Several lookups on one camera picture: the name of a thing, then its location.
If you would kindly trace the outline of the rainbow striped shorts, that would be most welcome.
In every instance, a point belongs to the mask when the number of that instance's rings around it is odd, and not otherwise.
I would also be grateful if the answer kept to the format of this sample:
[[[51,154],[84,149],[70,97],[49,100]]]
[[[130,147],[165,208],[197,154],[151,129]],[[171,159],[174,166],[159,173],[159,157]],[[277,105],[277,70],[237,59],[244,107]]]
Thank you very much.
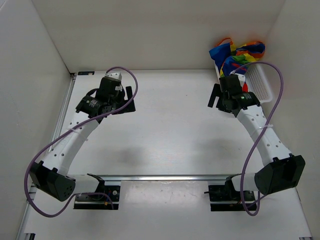
[[[261,41],[247,42],[237,47],[232,39],[227,37],[209,50],[209,55],[218,70],[218,76],[225,77],[233,71],[246,74],[248,67],[245,64],[259,61],[265,50],[266,46]]]

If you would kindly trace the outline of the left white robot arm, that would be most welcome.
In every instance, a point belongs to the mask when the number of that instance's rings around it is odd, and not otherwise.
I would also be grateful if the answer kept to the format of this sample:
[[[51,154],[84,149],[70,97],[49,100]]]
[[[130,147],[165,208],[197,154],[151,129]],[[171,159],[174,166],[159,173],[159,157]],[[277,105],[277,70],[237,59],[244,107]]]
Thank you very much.
[[[29,175],[35,186],[60,202],[77,193],[87,193],[93,200],[103,198],[105,182],[101,177],[90,173],[69,175],[69,168],[106,113],[116,109],[120,114],[136,110],[132,96],[132,88],[122,86],[120,72],[107,73],[99,88],[88,92],[77,105],[67,129],[70,133],[59,140],[43,160],[31,165]]]

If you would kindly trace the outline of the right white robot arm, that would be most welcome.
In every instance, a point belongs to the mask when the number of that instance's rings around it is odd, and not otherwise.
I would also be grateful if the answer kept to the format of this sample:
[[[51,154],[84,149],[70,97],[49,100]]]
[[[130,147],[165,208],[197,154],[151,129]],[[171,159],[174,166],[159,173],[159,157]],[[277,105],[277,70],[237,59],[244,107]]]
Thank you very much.
[[[306,162],[293,155],[267,124],[262,106],[253,92],[245,92],[239,77],[232,74],[219,78],[213,87],[208,106],[231,113],[245,127],[258,150],[263,168],[256,173],[231,175],[226,179],[224,193],[230,200],[238,199],[244,191],[259,191],[270,195],[295,188]]]

